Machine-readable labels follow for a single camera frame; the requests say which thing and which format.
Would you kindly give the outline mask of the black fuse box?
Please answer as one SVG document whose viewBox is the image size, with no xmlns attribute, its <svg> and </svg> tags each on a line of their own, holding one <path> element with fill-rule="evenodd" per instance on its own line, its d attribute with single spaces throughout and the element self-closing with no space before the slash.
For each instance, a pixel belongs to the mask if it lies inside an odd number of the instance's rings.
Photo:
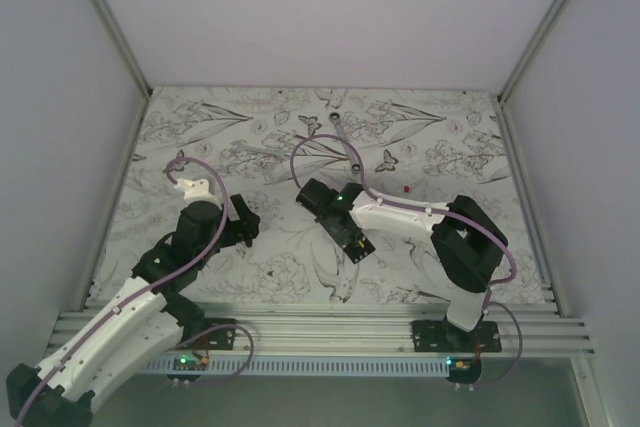
<svg viewBox="0 0 640 427">
<path fill-rule="evenodd" d="M 364 244 L 362 247 L 355 244 L 358 240 Z M 342 250 L 352 263 L 357 264 L 374 253 L 375 247 L 366 236 L 361 235 L 344 244 Z"/>
</svg>

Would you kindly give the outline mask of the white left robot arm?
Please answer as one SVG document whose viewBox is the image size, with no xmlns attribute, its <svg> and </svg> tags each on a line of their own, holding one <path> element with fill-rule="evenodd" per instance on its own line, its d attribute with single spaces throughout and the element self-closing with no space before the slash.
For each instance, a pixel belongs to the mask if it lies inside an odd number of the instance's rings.
<svg viewBox="0 0 640 427">
<path fill-rule="evenodd" d="M 19 364 L 6 378 L 8 407 L 19 426 L 88 426 L 106 399 L 155 357 L 176 350 L 176 379 L 206 371 L 214 350 L 234 345 L 233 319 L 208 319 L 181 292 L 210 257 L 252 245 L 259 216 L 239 195 L 226 209 L 199 200 L 176 228 L 144 253 L 112 300 L 70 341 L 36 366 Z"/>
</svg>

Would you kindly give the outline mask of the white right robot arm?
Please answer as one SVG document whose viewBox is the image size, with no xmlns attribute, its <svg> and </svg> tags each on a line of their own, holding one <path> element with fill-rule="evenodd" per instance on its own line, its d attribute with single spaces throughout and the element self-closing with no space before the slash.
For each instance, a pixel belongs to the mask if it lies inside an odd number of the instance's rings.
<svg viewBox="0 0 640 427">
<path fill-rule="evenodd" d="M 477 325 L 494 272 L 507 255 L 508 240 L 472 198 L 458 195 L 449 203 L 407 201 L 358 183 L 337 191 L 310 179 L 296 202 L 354 264 L 375 251 L 366 236 L 369 231 L 427 243 L 445 276 L 444 299 L 449 302 L 445 343 L 462 352 L 477 342 Z"/>
</svg>

